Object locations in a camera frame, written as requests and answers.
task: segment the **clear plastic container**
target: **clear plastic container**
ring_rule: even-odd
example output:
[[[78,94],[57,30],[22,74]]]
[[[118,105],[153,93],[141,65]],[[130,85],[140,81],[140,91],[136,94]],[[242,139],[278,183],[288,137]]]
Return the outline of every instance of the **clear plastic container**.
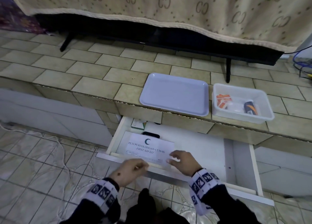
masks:
[[[244,103],[250,101],[253,102],[258,115],[247,114],[242,110],[239,112],[239,110],[234,111],[218,107],[216,96],[219,94],[229,94],[232,98],[232,103],[235,105],[235,108],[241,107],[243,109]],[[261,124],[265,121],[271,121],[274,119],[274,113],[269,103],[269,99],[264,91],[226,84],[213,85],[212,113],[216,116],[222,116],[256,124]]]

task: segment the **plastic tray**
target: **plastic tray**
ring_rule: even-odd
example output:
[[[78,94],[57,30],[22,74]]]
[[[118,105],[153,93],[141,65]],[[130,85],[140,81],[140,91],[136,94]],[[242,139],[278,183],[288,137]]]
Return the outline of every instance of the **plastic tray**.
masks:
[[[208,84],[201,80],[151,73],[144,85],[140,103],[196,116],[209,113]]]
[[[229,94],[235,103],[245,103],[247,101],[253,101],[253,104],[258,112],[258,115],[250,115],[247,113],[233,112],[227,109],[222,109],[217,106],[216,96],[219,94]],[[261,124],[265,121],[274,119],[274,113],[267,94],[259,89],[250,89],[244,87],[237,87],[225,84],[213,85],[213,98],[212,98],[212,113],[216,116],[227,117],[236,120],[242,120]]]

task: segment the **left hand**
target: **left hand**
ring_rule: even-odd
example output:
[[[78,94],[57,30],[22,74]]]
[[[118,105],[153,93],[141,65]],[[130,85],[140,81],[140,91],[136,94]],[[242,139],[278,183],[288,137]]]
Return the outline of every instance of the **left hand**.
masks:
[[[115,170],[109,178],[112,178],[119,187],[126,187],[139,176],[146,173],[149,164],[143,159],[125,160],[121,166]]]

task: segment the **tiled countertop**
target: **tiled countertop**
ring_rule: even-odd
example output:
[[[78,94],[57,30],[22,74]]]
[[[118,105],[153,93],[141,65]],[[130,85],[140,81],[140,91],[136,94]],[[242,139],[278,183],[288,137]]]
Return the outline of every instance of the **tiled countertop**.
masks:
[[[265,91],[275,113],[273,121],[254,124],[211,115],[211,109],[205,117],[182,117],[139,102],[153,72],[203,80],[211,98],[213,84],[225,84],[223,58],[90,37],[75,39],[60,52],[63,36],[8,31],[0,36],[0,87],[172,126],[187,123],[201,133],[220,135],[229,125],[244,128],[260,135],[253,144],[272,135],[312,141],[312,81],[299,78],[292,63],[232,61],[230,84]]]

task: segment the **black sleeve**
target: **black sleeve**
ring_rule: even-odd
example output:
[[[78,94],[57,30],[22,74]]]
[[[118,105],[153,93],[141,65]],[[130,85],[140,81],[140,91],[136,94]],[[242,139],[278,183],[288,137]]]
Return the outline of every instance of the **black sleeve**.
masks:
[[[225,185],[216,185],[210,189],[201,199],[201,202],[213,208],[221,223],[233,223],[239,220],[241,223],[260,224],[255,214],[240,200],[234,200]]]
[[[103,180],[113,184],[119,191],[118,184],[111,178],[104,178]],[[83,199],[77,206],[73,214],[66,221],[61,222],[61,224],[76,224],[76,223],[88,223],[88,224],[98,224],[102,219],[107,219],[107,223],[115,223],[120,218],[120,205],[118,200],[115,199],[106,214],[102,212],[99,206],[94,202]]]

